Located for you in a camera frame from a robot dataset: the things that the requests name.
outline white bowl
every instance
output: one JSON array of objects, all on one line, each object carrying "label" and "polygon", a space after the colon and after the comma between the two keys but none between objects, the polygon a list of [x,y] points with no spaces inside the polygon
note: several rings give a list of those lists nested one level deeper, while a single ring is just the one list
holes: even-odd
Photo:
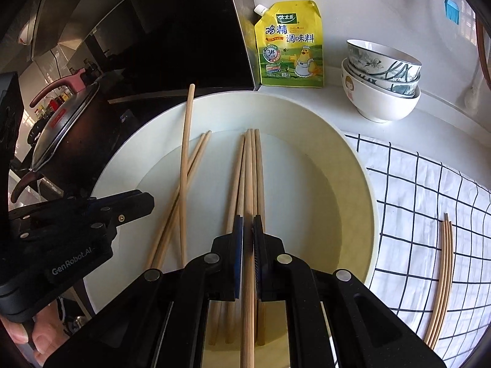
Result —
[{"label": "white bowl", "polygon": [[416,87],[414,98],[395,97],[389,95],[387,90],[365,84],[362,79],[349,73],[347,58],[344,59],[341,69],[344,92],[360,114],[371,121],[385,123],[402,119],[409,115],[418,103],[421,95],[419,87]]},{"label": "white bowl", "polygon": [[392,93],[400,94],[401,97],[404,98],[412,98],[414,97],[414,92],[416,91],[416,86],[418,85],[419,77],[416,78],[416,80],[408,83],[401,83],[398,81],[390,81],[390,80],[383,80],[383,79],[377,79],[376,77],[372,77],[370,75],[367,75],[366,73],[358,70],[356,67],[354,67],[350,61],[348,61],[348,69],[351,73],[357,75],[361,79],[368,81],[369,83],[372,83],[376,85],[377,87],[380,87],[384,90],[390,91]]},{"label": "white bowl", "polygon": [[413,95],[402,95],[402,94],[398,94],[398,93],[393,93],[392,91],[386,90],[386,89],[384,89],[382,87],[378,87],[375,84],[373,84],[373,82],[368,81],[365,78],[357,75],[356,72],[353,71],[353,67],[350,65],[350,61],[349,60],[346,61],[346,70],[348,71],[348,73],[351,76],[356,77],[363,84],[366,84],[366,85],[374,88],[375,90],[382,91],[383,93],[385,93],[387,95],[392,95],[393,97],[397,97],[397,98],[414,98],[414,94]]},{"label": "white bowl", "polygon": [[385,45],[364,40],[348,40],[348,58],[358,70],[377,79],[412,82],[421,62],[411,55]]},{"label": "white bowl", "polygon": [[[137,188],[155,198],[152,214],[118,227],[114,256],[84,278],[96,311],[144,270],[179,183],[184,112],[185,104],[178,105],[140,128],[111,158],[95,186],[97,197]],[[285,250],[312,268],[332,272],[344,267],[368,286],[379,245],[377,203],[357,153],[335,126],[313,112],[257,92],[195,99],[190,149],[201,133],[213,133],[187,195],[188,259],[209,252],[213,239],[225,233],[239,136],[247,128],[261,130],[266,232],[281,237]],[[164,272],[180,268],[178,239],[174,233]],[[203,368],[238,366],[238,310],[236,320],[233,344],[225,344],[223,326],[216,346],[205,342]],[[284,303],[267,303],[266,323],[267,343],[256,348],[256,368],[289,366]]]}]

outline human hand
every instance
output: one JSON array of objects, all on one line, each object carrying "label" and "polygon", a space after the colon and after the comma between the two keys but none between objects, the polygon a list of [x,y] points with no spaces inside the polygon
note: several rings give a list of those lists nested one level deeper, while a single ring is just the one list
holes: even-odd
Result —
[{"label": "human hand", "polygon": [[[2,324],[16,344],[26,344],[29,337],[21,324],[10,322],[1,317]],[[58,317],[56,302],[50,303],[36,314],[36,323],[33,330],[33,341],[36,346],[34,357],[41,366],[62,344],[68,340],[63,331],[63,324]]]}]

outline yellow pouch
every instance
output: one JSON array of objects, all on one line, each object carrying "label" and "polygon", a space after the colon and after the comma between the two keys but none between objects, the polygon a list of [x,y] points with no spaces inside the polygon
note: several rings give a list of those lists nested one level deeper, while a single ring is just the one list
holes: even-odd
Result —
[{"label": "yellow pouch", "polygon": [[324,85],[322,21],[313,1],[275,3],[254,29],[263,85]]}]

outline checkered cloth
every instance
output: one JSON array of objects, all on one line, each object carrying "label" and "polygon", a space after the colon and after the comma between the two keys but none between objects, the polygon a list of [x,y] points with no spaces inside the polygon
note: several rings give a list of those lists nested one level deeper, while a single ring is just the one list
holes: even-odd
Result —
[{"label": "checkered cloth", "polygon": [[459,171],[373,138],[346,134],[379,208],[379,256],[370,290],[424,338],[438,286],[440,226],[453,224],[454,278],[435,352],[458,368],[491,321],[491,197]]}]

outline black pot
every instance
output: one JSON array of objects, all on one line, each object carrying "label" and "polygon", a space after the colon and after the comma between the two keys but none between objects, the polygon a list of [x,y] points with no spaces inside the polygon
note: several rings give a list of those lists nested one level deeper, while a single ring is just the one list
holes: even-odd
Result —
[{"label": "black pot", "polygon": [[[48,85],[31,103],[36,105],[60,85],[72,88],[73,78],[83,72]],[[33,153],[31,171],[15,186],[11,201],[32,182],[47,177],[63,190],[89,189],[104,169],[120,133],[121,120],[99,92],[99,84],[74,87],[72,97],[51,116]]]}]

